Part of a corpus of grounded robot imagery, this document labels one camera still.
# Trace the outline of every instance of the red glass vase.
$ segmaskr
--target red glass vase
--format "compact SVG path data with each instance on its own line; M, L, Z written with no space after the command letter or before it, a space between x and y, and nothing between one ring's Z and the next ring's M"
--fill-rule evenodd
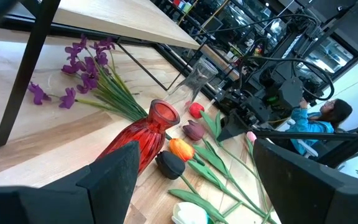
M130 141L138 141L140 147L139 174L141 174L161 150L165 141L165 130L179 122L179 114L171 105L163 100L153 100L149 115L122 130L97 159L119 149Z

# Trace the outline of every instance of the tulip bud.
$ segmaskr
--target tulip bud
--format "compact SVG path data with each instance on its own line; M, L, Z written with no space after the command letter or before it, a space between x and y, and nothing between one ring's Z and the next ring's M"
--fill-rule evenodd
M185 125L183 130L185 134L193 141L199 141L204 136L204 127L197 122L189 120L189 125Z
M171 152L158 153L155 161L161 173L171 180L176 180L185 171L185 163Z
M169 140L169 148L172 153L179 157L184 162L187 162L189 159L194 156L194 149L191 145L187 144L182 139L171 139Z
M255 144L256 135L252 131L247 132L247 138L252 144Z
M192 103L189 107L190 114L196 119L202 118L200 111L204 111L204 107L199 103Z
M190 202L180 202L173 207L172 221L175 224L207 224L208 215L198 205Z

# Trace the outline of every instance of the blue jacket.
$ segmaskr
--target blue jacket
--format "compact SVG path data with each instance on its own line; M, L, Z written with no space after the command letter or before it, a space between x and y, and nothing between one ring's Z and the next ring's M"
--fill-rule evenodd
M307 109L296 108L292 111L291 118L295 121L294 125L286 130L288 132L305 132L305 133L333 133L334 128L329 122L325 121L309 121L310 116L320 116L321 113L310 113L308 114ZM315 139L305 139L303 140L307 145L312 146L318 140ZM295 146L295 149L301 154L304 155L306 149L298 143L296 139L291 139L292 144Z

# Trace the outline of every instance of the bottle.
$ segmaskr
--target bottle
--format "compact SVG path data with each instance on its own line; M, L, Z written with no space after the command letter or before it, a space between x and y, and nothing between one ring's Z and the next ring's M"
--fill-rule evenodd
M165 141L165 130L180 122L178 112L163 100L153 100L149 115L124 130L110 143L97 159L119 149L130 141L138 141L140 148L139 175L160 152Z
M163 100L172 105L182 117L196 99L201 88L216 74L218 70L209 61L200 58L193 66L190 75L168 92L168 96Z

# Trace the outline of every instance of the long black hair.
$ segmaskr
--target long black hair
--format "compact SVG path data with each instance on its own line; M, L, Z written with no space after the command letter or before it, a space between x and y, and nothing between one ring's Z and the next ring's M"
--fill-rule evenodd
M317 120L330 122L334 129L346 120L347 117L353 112L351 105L344 100L336 99L334 109L329 112L323 113Z

